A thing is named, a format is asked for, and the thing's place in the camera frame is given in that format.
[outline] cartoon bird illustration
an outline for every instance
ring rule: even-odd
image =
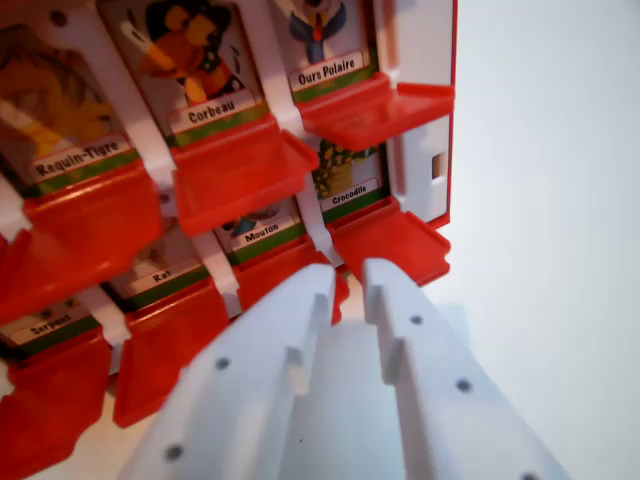
[[[140,73],[175,78],[191,103],[201,103],[244,88],[219,54],[231,18],[229,8],[207,0],[165,0],[145,10],[150,39],[131,13],[121,30],[144,53]]]
[[[42,157],[107,134],[113,110],[69,66],[78,59],[21,46],[0,52],[0,138],[30,141]]]
[[[289,33],[305,43],[309,63],[324,60],[324,41],[338,33],[347,21],[347,11],[342,2],[335,15],[329,16],[335,11],[335,3],[335,0],[297,0],[296,5],[306,18],[299,18],[291,12]]]

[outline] white background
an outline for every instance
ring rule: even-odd
[[[460,3],[451,273],[426,290],[573,478],[638,478],[640,1]],[[111,408],[37,478],[112,478],[148,420]]]

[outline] animal card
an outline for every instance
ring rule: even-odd
[[[99,326],[84,305],[70,298],[0,326],[0,357],[21,361]]]
[[[319,137],[310,143],[320,157],[312,177],[325,223],[389,195],[384,143],[359,152]]]
[[[232,265],[246,262],[305,232],[293,198],[251,212],[214,230]]]
[[[366,80],[378,71],[371,2],[271,1],[295,102]]]
[[[169,146],[268,113],[232,3],[106,0],[99,7]]]
[[[164,235],[136,255],[133,268],[102,284],[125,313],[152,305],[209,277],[178,219],[165,217],[163,223]]]
[[[84,59],[0,31],[0,169],[39,197],[138,158]]]

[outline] card label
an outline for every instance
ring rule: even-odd
[[[171,131],[180,133],[228,117],[254,105],[257,105],[257,102],[253,93],[245,88],[192,107],[175,110],[169,114],[167,120]]]
[[[297,92],[326,80],[355,72],[364,66],[362,51],[355,50],[290,73],[289,85],[291,91]]]
[[[18,330],[17,332],[11,334],[9,338],[16,344],[23,345],[27,342],[30,342],[31,340],[51,333],[54,330],[58,330],[59,328],[66,327],[73,322],[77,322],[81,318],[84,318],[84,315],[78,315],[77,312],[73,312],[70,310],[60,317],[52,318],[50,320],[42,320],[40,322],[34,323],[30,327]]]
[[[235,251],[242,247],[246,247],[247,245],[251,245],[252,243],[263,240],[266,237],[292,227],[295,224],[296,222],[291,215],[285,215],[277,218],[273,222],[261,225],[258,228],[233,238],[231,240],[231,250]]]
[[[378,188],[378,180],[376,178],[372,178],[367,180],[366,182],[359,183],[358,185],[353,186],[348,190],[344,190],[332,197],[325,198],[320,202],[320,208],[322,211],[331,210],[343,203],[347,203],[354,198],[358,198],[361,195],[374,191]]]
[[[83,145],[70,147],[34,160],[29,165],[29,174],[36,182],[39,182],[128,150],[131,150],[131,145],[127,139],[120,133],[112,133]]]
[[[137,295],[138,293],[145,292],[150,288],[155,287],[156,285],[161,285],[166,283],[174,278],[179,277],[180,275],[187,273],[194,268],[198,268],[202,265],[197,259],[188,259],[184,262],[180,262],[178,264],[172,265],[171,268],[166,268],[164,270],[158,270],[157,272],[147,275],[135,282],[132,282],[128,286],[128,290],[131,295]]]

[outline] red plastic tray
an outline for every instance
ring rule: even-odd
[[[399,83],[383,73],[298,103],[304,128],[350,150],[363,150],[453,112],[453,86]]]
[[[333,244],[356,278],[363,281],[366,258],[386,258],[418,285],[446,274],[449,241],[410,212],[401,212],[394,197],[327,225]]]
[[[272,115],[173,154],[180,223],[192,236],[296,194],[318,166],[317,153]]]
[[[162,234],[140,160],[59,194],[25,201],[33,227],[0,251],[0,325],[131,268]]]
[[[0,478],[23,478],[71,455],[102,414],[110,358],[96,328],[11,366],[15,390],[0,402]]]
[[[113,413],[127,427],[156,412],[180,369],[229,324],[211,279],[127,317],[131,338],[124,343]]]
[[[309,236],[298,238],[234,268],[240,284],[238,297],[247,310],[289,276],[312,263],[329,264],[315,249]],[[341,274],[336,278],[333,323],[341,319],[340,304],[349,296],[349,286]]]

